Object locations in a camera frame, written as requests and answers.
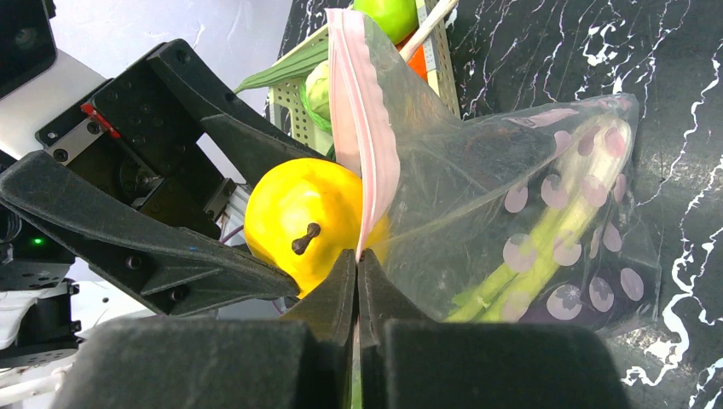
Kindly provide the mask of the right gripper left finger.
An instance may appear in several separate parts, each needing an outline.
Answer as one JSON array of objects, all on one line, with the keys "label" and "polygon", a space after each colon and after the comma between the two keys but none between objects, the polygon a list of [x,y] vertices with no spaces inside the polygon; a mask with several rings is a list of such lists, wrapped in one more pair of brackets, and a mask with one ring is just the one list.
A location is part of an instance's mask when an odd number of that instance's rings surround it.
[{"label": "right gripper left finger", "polygon": [[80,349],[55,408],[347,408],[356,259],[275,320],[117,319]]}]

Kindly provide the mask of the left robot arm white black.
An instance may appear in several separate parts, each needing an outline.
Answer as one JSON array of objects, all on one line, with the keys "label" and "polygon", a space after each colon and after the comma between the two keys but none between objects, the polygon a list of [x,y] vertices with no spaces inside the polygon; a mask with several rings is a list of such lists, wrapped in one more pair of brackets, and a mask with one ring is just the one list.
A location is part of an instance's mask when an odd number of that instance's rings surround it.
[{"label": "left robot arm white black", "polygon": [[187,317],[298,287],[224,245],[235,191],[208,135],[251,184],[311,148],[238,98],[191,46],[152,48],[105,79],[59,49],[1,99],[1,365],[78,350],[76,259],[155,314]]}]

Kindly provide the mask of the green cabbage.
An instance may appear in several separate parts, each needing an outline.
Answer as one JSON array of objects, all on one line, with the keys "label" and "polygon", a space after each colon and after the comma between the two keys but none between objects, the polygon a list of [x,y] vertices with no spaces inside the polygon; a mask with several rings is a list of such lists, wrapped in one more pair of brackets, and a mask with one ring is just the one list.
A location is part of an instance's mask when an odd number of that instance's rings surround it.
[{"label": "green cabbage", "polygon": [[304,102],[309,114],[319,124],[330,125],[329,66],[324,60],[304,81]]}]

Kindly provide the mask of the green celery stalk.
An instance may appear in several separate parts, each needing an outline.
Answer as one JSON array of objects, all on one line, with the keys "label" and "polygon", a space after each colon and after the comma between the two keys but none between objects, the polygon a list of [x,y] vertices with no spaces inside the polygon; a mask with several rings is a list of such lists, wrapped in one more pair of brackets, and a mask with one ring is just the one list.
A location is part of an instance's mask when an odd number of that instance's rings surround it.
[{"label": "green celery stalk", "polygon": [[561,267],[582,256],[581,238],[611,200],[630,158],[634,132],[611,114],[592,117],[572,133],[541,184],[546,208],[529,233],[507,240],[503,263],[480,285],[455,298],[449,322],[517,322]]}]

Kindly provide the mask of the yellow lemon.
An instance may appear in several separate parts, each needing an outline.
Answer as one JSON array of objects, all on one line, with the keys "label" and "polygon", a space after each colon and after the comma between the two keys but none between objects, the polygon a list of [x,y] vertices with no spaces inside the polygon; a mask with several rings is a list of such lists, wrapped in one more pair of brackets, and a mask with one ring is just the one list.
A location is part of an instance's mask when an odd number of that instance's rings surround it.
[{"label": "yellow lemon", "polygon": [[252,254],[289,274],[309,295],[362,225],[362,179],[344,166],[297,158],[269,170],[248,199],[244,234]]}]

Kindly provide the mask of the green apple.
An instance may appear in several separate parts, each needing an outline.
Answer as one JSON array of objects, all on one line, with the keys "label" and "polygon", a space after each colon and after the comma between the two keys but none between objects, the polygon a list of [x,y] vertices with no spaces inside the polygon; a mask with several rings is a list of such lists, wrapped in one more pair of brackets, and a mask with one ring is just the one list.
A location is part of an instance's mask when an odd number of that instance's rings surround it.
[{"label": "green apple", "polygon": [[418,27],[414,0],[354,0],[352,8],[370,16],[394,44]]}]

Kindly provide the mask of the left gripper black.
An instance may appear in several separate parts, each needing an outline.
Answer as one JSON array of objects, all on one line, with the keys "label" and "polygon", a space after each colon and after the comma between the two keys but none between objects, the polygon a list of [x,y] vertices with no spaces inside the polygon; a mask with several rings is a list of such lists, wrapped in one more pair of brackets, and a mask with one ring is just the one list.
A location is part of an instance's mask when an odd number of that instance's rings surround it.
[{"label": "left gripper black", "polygon": [[202,129],[252,187],[278,164],[322,155],[237,97],[186,41],[146,62],[171,93],[107,80],[36,132],[53,158],[36,151],[2,172],[2,204],[156,314],[296,296],[288,274],[216,240],[235,184],[197,141]]}]

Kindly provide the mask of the clear zip top bag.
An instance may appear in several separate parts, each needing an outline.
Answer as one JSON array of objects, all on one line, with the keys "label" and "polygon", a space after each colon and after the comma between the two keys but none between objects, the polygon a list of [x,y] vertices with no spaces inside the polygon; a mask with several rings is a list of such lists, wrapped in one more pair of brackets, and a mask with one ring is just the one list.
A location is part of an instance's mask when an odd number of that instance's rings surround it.
[{"label": "clear zip top bag", "polygon": [[[363,180],[358,247],[381,256],[390,281],[428,316],[448,321],[455,298],[493,273],[507,240],[540,218],[541,184],[573,131],[604,114],[628,121],[635,142],[638,100],[617,93],[459,118],[445,132],[405,143],[397,171],[351,170]],[[633,211],[632,153],[581,238],[580,260],[561,267],[517,322],[619,334],[656,318],[661,269]]]}]

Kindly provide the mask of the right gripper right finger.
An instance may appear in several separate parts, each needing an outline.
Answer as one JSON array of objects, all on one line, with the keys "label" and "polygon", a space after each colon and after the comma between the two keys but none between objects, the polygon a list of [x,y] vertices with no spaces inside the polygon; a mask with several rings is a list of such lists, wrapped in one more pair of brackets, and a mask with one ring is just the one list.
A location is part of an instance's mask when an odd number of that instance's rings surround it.
[{"label": "right gripper right finger", "polygon": [[357,267],[366,408],[627,408],[603,342],[572,325],[443,324],[386,277]]}]

